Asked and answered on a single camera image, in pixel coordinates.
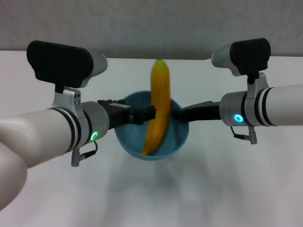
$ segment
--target blue led light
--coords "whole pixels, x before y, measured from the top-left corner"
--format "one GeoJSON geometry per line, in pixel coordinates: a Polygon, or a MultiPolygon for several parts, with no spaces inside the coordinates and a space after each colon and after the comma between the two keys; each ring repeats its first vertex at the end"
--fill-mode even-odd
{"type": "Polygon", "coordinates": [[[239,114],[236,114],[234,118],[237,122],[242,122],[243,121],[243,117],[239,114]]]}

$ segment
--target bowl rim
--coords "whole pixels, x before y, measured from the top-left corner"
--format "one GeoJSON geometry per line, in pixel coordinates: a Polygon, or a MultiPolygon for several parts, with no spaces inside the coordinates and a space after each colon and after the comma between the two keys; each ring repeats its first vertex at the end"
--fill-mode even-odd
{"type": "MultiPolygon", "coordinates": [[[[151,91],[150,90],[143,90],[143,91],[136,91],[136,92],[133,92],[133,93],[130,93],[129,95],[125,96],[124,99],[128,98],[129,96],[132,96],[134,94],[137,94],[137,93],[142,93],[142,92],[148,92],[150,93],[151,91]]],[[[177,106],[182,109],[182,107],[180,106],[180,104],[178,102],[176,102],[173,98],[171,98],[172,101],[174,101],[177,106]]],[[[186,143],[187,141],[187,138],[188,138],[188,134],[189,134],[189,123],[183,123],[183,124],[186,124],[187,125],[187,133],[186,133],[186,137],[184,139],[184,141],[182,142],[182,144],[173,152],[167,154],[167,155],[162,155],[162,156],[149,156],[149,155],[142,155],[141,153],[138,153],[136,151],[134,151],[133,149],[131,148],[127,148],[125,149],[125,146],[124,144],[121,142],[120,138],[117,136],[117,132],[116,132],[116,128],[115,129],[115,134],[116,134],[116,138],[118,139],[120,145],[122,146],[122,148],[127,152],[129,153],[130,155],[132,155],[133,157],[136,157],[138,159],[141,159],[141,160],[148,160],[148,161],[153,161],[153,160],[160,160],[160,159],[163,159],[163,158],[167,158],[167,157],[170,157],[172,155],[174,155],[175,153],[177,153],[183,146],[184,144],[186,143]]]]}

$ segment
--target green led light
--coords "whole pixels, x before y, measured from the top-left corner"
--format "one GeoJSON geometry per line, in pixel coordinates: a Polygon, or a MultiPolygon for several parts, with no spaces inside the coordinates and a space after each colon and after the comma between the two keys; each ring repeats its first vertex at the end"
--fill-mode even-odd
{"type": "Polygon", "coordinates": [[[94,140],[97,136],[98,136],[98,133],[97,133],[97,132],[94,132],[94,133],[91,135],[90,140],[94,140]]]}

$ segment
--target black stripe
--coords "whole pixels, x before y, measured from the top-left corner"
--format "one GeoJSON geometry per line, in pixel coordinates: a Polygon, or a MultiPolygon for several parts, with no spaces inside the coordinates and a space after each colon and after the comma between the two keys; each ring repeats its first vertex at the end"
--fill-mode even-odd
{"type": "Polygon", "coordinates": [[[269,91],[272,89],[269,88],[265,91],[264,95],[263,95],[263,99],[262,99],[262,113],[263,113],[263,117],[265,119],[265,121],[267,122],[267,124],[271,125],[271,126],[275,126],[272,122],[270,122],[269,118],[268,118],[268,115],[266,113],[266,98],[267,98],[267,95],[269,93],[269,91]]]}
{"type": "Polygon", "coordinates": [[[253,126],[248,120],[247,120],[247,117],[246,117],[246,114],[245,114],[245,100],[246,100],[246,96],[247,96],[247,92],[243,95],[243,98],[242,98],[242,101],[241,101],[241,114],[242,114],[242,117],[244,119],[244,122],[249,125],[249,126],[253,126]]]}
{"type": "Polygon", "coordinates": [[[61,113],[63,115],[63,117],[65,117],[65,119],[67,120],[68,124],[70,125],[70,128],[71,128],[71,144],[70,144],[70,147],[67,149],[67,152],[70,152],[71,149],[72,149],[72,146],[75,142],[75,127],[74,127],[74,124],[72,123],[71,119],[69,118],[69,116],[62,110],[58,109],[58,108],[49,108],[50,110],[55,110],[59,113],[61,113]]]}
{"type": "Polygon", "coordinates": [[[260,114],[259,114],[259,99],[260,99],[260,96],[261,96],[261,93],[262,91],[264,91],[264,89],[261,89],[258,93],[257,93],[257,96],[255,98],[255,104],[254,104],[254,108],[255,108],[255,115],[256,115],[256,119],[258,120],[258,122],[263,125],[263,126],[267,126],[263,123],[261,117],[260,117],[260,114]]]}
{"type": "Polygon", "coordinates": [[[90,120],[90,118],[89,118],[89,115],[87,114],[87,112],[86,112],[85,110],[83,110],[83,112],[84,112],[84,115],[85,115],[85,117],[86,117],[86,119],[87,119],[87,122],[88,122],[88,124],[89,124],[89,136],[87,137],[87,140],[86,140],[86,142],[85,142],[85,144],[87,144],[87,143],[89,142],[89,139],[90,139],[90,137],[91,137],[91,134],[93,133],[93,127],[92,127],[92,125],[91,125],[91,120],[90,120]]]}
{"type": "Polygon", "coordinates": [[[73,148],[76,148],[79,145],[80,140],[81,140],[81,136],[82,136],[80,122],[79,122],[78,118],[76,117],[76,115],[72,111],[70,111],[68,109],[65,109],[63,107],[59,107],[59,108],[65,110],[66,112],[68,112],[71,115],[71,117],[73,118],[73,120],[75,121],[75,123],[76,123],[77,130],[78,130],[78,138],[77,138],[77,142],[76,142],[75,146],[73,147],[73,148]]]}

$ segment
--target white table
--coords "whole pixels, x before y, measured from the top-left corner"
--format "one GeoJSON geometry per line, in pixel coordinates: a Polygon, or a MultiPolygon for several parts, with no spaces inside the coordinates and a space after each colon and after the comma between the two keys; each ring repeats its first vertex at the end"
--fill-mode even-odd
{"type": "MultiPolygon", "coordinates": [[[[108,62],[106,72],[81,89],[83,101],[149,89],[154,60],[108,62]]],[[[171,96],[183,107],[246,89],[245,76],[235,78],[210,60],[167,64],[171,96]]],[[[268,65],[271,87],[303,83],[303,58],[271,57],[268,65]]],[[[54,85],[36,80],[25,52],[0,52],[0,78],[1,117],[51,106],[54,85]]],[[[302,226],[303,127],[256,132],[258,144],[250,145],[221,121],[192,122],[177,155],[148,162],[126,153],[110,130],[80,167],[71,167],[66,154],[29,169],[20,195],[0,212],[0,226],[302,226]]]]}

